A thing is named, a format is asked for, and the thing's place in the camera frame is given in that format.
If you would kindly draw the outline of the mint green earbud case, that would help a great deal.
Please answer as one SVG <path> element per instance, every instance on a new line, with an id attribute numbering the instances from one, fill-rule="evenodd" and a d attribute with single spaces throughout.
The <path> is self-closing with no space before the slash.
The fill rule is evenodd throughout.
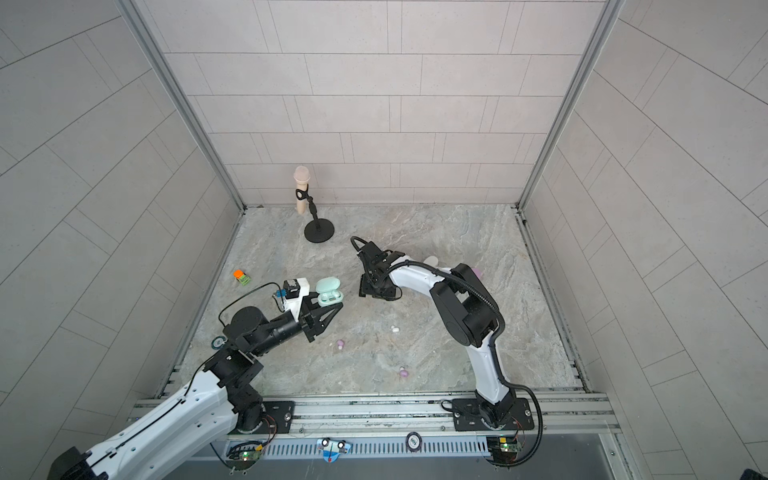
<path id="1" fill-rule="evenodd" d="M 325 277 L 316 284 L 316 293 L 318 303 L 323 306 L 339 304 L 343 301 L 344 295 L 341 292 L 341 281 L 337 277 Z"/>

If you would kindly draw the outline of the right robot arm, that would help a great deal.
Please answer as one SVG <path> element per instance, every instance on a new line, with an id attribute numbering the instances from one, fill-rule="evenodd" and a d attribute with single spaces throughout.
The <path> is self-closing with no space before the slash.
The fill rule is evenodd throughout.
<path id="1" fill-rule="evenodd" d="M 498 304 L 475 271 L 460 263 L 439 268 L 375 243 L 350 238 L 364 272 L 359 295 L 396 301 L 404 289 L 429 297 L 451 337 L 466 348 L 475 375 L 480 416 L 491 429 L 512 422 L 515 388 L 504 376 L 495 341 L 504 330 Z"/>

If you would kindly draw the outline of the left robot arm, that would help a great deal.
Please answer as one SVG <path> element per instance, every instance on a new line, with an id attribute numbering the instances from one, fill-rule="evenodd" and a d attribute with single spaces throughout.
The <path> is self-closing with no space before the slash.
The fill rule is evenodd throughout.
<path id="1" fill-rule="evenodd" d="M 59 455 L 50 479 L 162 479 L 204 446 L 233 430 L 265 431 L 268 439 L 289 432 L 295 405 L 264 402 L 252 387 L 263 366 L 255 354 L 304 333 L 322 334 L 342 304 L 303 302 L 297 314 L 285 311 L 267 321 L 261 314 L 227 329 L 229 340 L 176 393 L 111 438 L 84 452 Z"/>

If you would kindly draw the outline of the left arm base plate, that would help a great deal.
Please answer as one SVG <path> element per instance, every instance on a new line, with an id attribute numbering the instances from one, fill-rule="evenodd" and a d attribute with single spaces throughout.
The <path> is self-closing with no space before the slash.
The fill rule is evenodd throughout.
<path id="1" fill-rule="evenodd" d="M 238 415 L 240 434 L 267 435 L 290 432 L 296 404 L 293 401 L 267 401 Z"/>

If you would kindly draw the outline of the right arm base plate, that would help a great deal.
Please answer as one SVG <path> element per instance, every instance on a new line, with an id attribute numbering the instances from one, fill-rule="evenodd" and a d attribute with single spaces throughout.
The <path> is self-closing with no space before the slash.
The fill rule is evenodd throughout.
<path id="1" fill-rule="evenodd" d="M 511 408 L 502 415 L 498 423 L 489 421 L 482 413 L 480 402 L 475 397 L 456 398 L 451 401 L 454 428 L 457 432 L 470 431 L 532 431 L 536 429 L 535 409 L 529 406 L 529 400 L 518 397 L 511 403 Z"/>

